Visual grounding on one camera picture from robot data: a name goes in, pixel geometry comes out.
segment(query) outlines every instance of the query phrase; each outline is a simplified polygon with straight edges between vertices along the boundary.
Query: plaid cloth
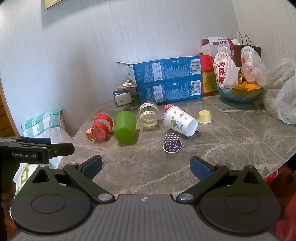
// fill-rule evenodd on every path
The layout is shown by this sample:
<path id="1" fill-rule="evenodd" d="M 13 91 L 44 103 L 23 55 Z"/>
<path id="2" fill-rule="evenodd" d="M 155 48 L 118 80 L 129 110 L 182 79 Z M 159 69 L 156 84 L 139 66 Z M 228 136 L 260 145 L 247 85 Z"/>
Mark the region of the plaid cloth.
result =
<path id="1" fill-rule="evenodd" d="M 22 123 L 22 132 L 25 137 L 37 137 L 53 127 L 61 127 L 62 110 L 52 110 L 35 116 Z"/>

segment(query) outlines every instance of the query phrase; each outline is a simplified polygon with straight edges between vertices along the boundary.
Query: table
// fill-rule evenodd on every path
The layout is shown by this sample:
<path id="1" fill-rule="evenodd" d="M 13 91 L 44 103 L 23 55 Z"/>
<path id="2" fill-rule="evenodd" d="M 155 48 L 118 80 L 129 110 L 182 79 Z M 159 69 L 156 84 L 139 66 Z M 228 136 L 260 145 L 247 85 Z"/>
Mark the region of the table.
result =
<path id="1" fill-rule="evenodd" d="M 73 139 L 75 152 L 63 157 L 59 168 L 99 154 L 103 170 L 94 182 L 115 196 L 119 194 L 173 194 L 176 196 L 197 183 L 189 169 L 189 160 L 198 155 L 212 165 L 224 164 L 230 169 L 254 165 L 262 176 L 276 170 L 296 150 L 296 126 L 287 125 L 268 114 L 260 102 L 234 104 L 214 95 L 173 103 L 197 118 L 208 110 L 212 123 L 198 125 L 191 137 L 180 134 L 183 149 L 178 153 L 163 150 L 163 138 L 174 131 L 163 124 L 164 105 L 160 105 L 157 128 L 143 130 L 139 123 L 138 103 L 116 107 L 109 103 L 99 107 L 81 126 Z M 85 131 L 91 128 L 96 114 L 112 118 L 123 110 L 137 117 L 137 140 L 129 145 L 109 135 L 104 141 L 87 141 Z"/>

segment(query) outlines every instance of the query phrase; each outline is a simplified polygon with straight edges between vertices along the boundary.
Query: white wall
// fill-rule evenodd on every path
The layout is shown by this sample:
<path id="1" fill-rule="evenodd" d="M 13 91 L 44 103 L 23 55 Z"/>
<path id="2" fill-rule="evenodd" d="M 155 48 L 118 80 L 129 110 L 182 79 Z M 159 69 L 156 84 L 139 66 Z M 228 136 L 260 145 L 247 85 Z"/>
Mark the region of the white wall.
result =
<path id="1" fill-rule="evenodd" d="M 272 67 L 281 58 L 296 59 L 296 8 L 288 0 L 232 0 L 239 30 L 261 47 Z"/>
<path id="2" fill-rule="evenodd" d="M 231 0 L 44 0 L 0 5 L 0 73 L 18 127 L 62 108 L 74 135 L 125 80 L 116 61 L 194 55 L 208 36 L 235 37 Z"/>

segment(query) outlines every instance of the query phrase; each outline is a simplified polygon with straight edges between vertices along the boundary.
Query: green plastic cup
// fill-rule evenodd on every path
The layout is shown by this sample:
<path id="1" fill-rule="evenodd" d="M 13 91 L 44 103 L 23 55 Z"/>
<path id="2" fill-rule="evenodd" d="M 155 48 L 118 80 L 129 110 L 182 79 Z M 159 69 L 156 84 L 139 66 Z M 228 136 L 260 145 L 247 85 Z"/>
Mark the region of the green plastic cup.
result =
<path id="1" fill-rule="evenodd" d="M 133 141 L 136 131 L 137 119 L 130 111 L 121 111 L 114 118 L 114 135 L 121 143 Z"/>

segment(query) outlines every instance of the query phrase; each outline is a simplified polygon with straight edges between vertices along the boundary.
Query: framed picture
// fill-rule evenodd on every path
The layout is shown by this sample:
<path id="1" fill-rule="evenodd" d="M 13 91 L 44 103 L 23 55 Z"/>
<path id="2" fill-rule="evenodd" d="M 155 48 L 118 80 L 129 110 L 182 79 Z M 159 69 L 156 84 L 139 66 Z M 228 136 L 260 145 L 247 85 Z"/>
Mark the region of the framed picture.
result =
<path id="1" fill-rule="evenodd" d="M 66 0 L 45 0 L 45 9 L 49 9 Z"/>

